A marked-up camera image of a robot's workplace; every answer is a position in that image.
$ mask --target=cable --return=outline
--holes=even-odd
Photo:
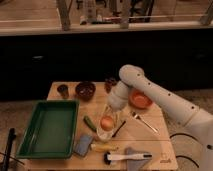
[[[14,158],[14,157],[11,157],[11,156],[9,156],[9,157],[10,157],[11,159],[13,159],[13,160],[19,162],[20,164],[25,165],[24,162],[22,162],[22,161],[20,161],[20,160],[18,160],[18,159],[16,159],[16,158]]]
[[[175,133],[175,134],[171,135],[170,138],[173,138],[173,137],[178,136],[178,135],[183,135],[183,136],[190,137],[190,138],[192,138],[192,139],[194,139],[195,141],[198,142],[198,140],[197,140],[195,137],[193,137],[192,135],[186,134],[186,133]],[[188,156],[177,155],[176,158],[185,158],[185,159],[188,159],[188,160],[191,161],[194,165],[196,165],[197,168],[199,168],[199,165],[198,165],[192,158],[190,158],[190,157],[188,157]]]
[[[178,156],[176,156],[176,158],[185,158],[185,159],[188,159],[188,160],[191,161],[194,165],[196,165],[197,168],[199,168],[199,165],[198,165],[192,158],[190,158],[190,157],[188,157],[188,156],[178,155]]]
[[[187,136],[187,137],[194,139],[195,141],[198,141],[195,137],[193,137],[192,135],[186,134],[186,133],[176,133],[176,134],[171,135],[170,138],[173,138],[177,135],[184,135],[184,136]]]

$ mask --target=bowl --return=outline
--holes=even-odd
[[[75,93],[77,97],[79,97],[84,101],[90,100],[93,97],[95,90],[96,90],[95,85],[90,81],[80,82],[75,87]]]
[[[129,103],[136,108],[145,109],[151,106],[153,102],[143,92],[133,88],[129,95]]]

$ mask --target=metal pole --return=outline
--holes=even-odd
[[[56,0],[58,5],[58,11],[61,20],[61,26],[64,31],[70,29],[69,10],[65,0]]]
[[[121,28],[128,29],[129,28],[129,17],[130,17],[130,0],[123,0],[122,4],[122,16],[121,16]]]
[[[204,26],[208,26],[211,24],[213,19],[213,1],[211,2],[206,13],[200,18],[200,23]]]

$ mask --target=yellow object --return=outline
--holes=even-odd
[[[106,151],[116,151],[118,150],[117,146],[109,145],[109,144],[95,144],[92,143],[90,145],[91,149],[96,152],[106,152]]]

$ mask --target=brown bowl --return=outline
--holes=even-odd
[[[80,82],[75,87],[76,95],[84,101],[90,100],[93,97],[95,90],[96,90],[95,85],[90,81]]]

